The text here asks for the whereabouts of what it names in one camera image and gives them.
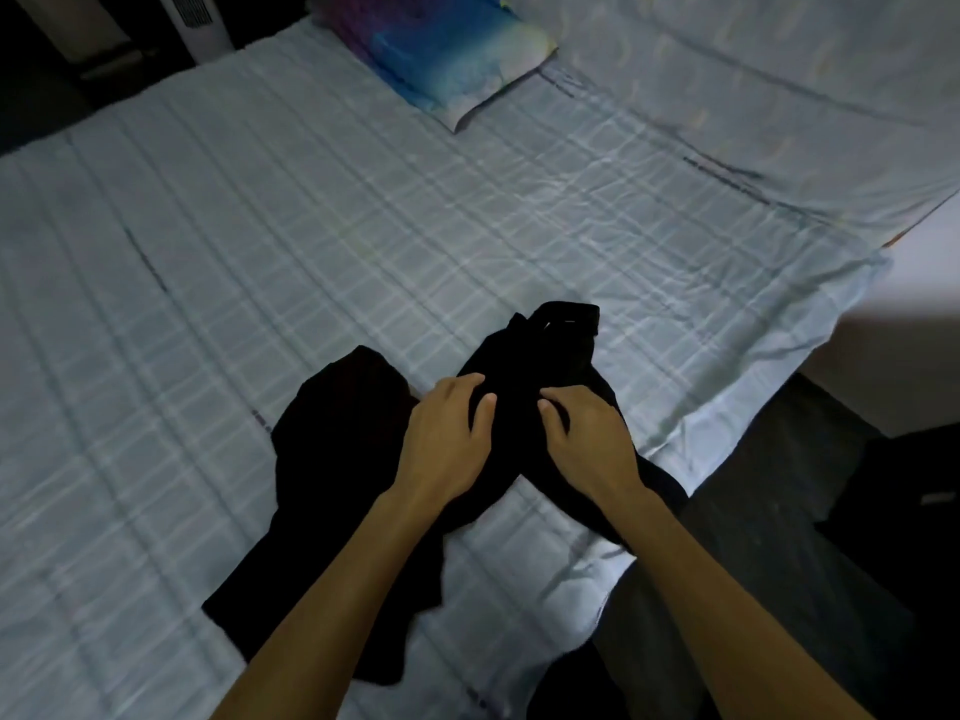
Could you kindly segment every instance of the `white fan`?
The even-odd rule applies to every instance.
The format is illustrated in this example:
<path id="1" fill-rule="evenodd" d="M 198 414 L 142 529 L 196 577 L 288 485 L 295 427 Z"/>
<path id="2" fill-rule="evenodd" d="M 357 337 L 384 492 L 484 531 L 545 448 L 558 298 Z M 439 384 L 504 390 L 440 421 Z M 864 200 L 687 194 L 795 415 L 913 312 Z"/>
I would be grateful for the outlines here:
<path id="1" fill-rule="evenodd" d="M 198 65 L 234 50 L 213 0 L 160 0 Z"/>

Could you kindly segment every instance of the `colorful pillowcase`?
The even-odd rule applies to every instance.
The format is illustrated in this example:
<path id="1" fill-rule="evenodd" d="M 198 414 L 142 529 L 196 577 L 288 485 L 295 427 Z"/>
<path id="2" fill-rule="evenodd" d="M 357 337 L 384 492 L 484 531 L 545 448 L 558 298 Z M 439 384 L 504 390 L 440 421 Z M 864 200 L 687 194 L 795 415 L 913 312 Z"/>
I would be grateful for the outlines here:
<path id="1" fill-rule="evenodd" d="M 311 8 L 394 91 L 451 132 L 557 48 L 503 0 L 311 0 Z"/>

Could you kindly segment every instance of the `white bedsheet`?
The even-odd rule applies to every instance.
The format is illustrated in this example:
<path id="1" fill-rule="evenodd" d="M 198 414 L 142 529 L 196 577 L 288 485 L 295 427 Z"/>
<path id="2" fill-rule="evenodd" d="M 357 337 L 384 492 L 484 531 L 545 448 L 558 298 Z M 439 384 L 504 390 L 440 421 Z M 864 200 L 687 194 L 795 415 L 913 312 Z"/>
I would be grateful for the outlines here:
<path id="1" fill-rule="evenodd" d="M 274 508 L 265 427 L 358 344 L 426 390 L 597 303 L 692 492 L 883 267 L 696 164 L 552 63 L 452 136 L 307 22 L 0 159 L 0 714 L 212 710 L 242 665 L 199 606 Z M 630 560 L 518 481 L 344 715 L 522 715 Z"/>

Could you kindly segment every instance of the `left hand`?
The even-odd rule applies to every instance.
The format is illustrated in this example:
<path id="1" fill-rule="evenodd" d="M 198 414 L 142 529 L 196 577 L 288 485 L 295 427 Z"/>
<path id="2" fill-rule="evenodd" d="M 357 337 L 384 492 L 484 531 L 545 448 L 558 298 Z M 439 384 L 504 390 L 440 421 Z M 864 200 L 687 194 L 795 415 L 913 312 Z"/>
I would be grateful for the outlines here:
<path id="1" fill-rule="evenodd" d="M 410 414 L 393 489 L 437 515 L 474 484 L 490 454 L 496 395 L 480 400 L 472 430 L 468 419 L 483 380 L 481 373 L 440 379 Z"/>

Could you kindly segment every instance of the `hand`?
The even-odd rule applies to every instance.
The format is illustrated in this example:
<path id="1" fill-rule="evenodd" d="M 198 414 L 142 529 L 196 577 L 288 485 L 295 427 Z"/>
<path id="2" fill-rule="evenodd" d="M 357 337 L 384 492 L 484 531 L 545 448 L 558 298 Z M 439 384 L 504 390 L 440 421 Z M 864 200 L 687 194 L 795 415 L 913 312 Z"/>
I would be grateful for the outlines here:
<path id="1" fill-rule="evenodd" d="M 440 379 L 410 414 L 393 487 L 437 515 L 474 484 L 490 454 L 497 396 L 480 400 L 473 430 L 468 418 L 471 394 L 483 380 L 481 373 Z"/>
<path id="2" fill-rule="evenodd" d="M 546 448 L 560 474 L 601 510 L 643 489 L 637 456 L 627 425 L 614 407 L 586 386 L 553 386 L 540 393 L 570 416 L 569 434 L 557 408 L 547 399 L 536 406 L 546 431 Z"/>

